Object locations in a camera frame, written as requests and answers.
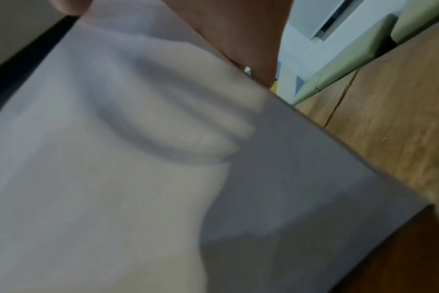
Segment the wooden table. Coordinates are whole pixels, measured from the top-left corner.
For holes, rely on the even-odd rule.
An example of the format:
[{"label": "wooden table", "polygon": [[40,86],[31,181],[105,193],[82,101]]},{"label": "wooden table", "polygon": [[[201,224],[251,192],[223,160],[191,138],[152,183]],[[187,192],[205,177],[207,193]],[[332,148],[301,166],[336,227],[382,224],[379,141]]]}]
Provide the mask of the wooden table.
[{"label": "wooden table", "polygon": [[[439,210],[439,23],[297,107]],[[335,292],[439,292],[439,218],[417,215]]]}]

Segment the green chair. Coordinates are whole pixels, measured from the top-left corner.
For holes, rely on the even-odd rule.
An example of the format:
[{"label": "green chair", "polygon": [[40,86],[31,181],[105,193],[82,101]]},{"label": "green chair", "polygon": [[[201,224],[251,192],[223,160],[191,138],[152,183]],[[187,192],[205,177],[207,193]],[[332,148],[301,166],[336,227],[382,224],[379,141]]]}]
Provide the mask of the green chair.
[{"label": "green chair", "polygon": [[402,43],[439,21],[439,0],[410,0],[392,30],[392,39]]},{"label": "green chair", "polygon": [[382,52],[396,21],[397,17],[393,14],[385,16],[346,47],[325,66],[316,88],[322,91],[353,70],[373,61]]},{"label": "green chair", "polygon": [[309,97],[314,96],[315,94],[319,93],[319,90],[316,88],[317,81],[321,77],[321,75],[324,73],[324,69],[321,69],[317,73],[315,73],[310,79],[308,79],[302,86],[302,88],[297,92],[295,97],[292,99],[291,105],[295,106],[298,103],[303,102],[304,100],[308,99]]}]

